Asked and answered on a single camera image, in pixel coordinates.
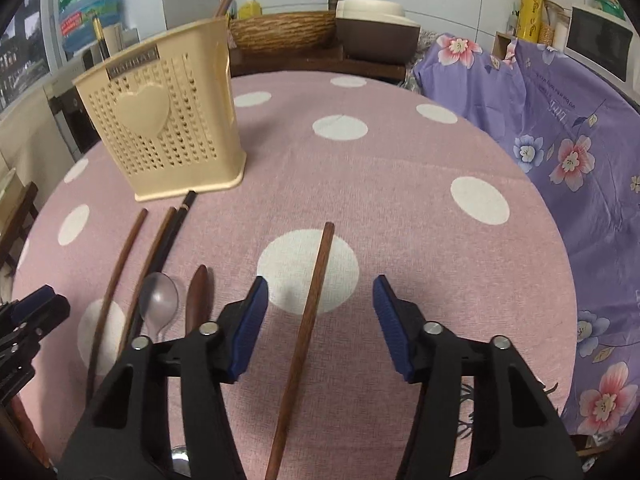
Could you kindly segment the left hand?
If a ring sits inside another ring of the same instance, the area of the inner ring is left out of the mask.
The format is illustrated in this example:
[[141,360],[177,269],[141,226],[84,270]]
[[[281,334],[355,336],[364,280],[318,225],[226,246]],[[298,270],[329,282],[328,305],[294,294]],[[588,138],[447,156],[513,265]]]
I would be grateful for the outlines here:
[[39,460],[40,464],[50,469],[51,461],[49,455],[40,437],[36,433],[34,425],[28,417],[20,397],[14,396],[6,407],[6,410],[8,411],[10,421],[13,422],[24,445],[35,455],[35,458]]

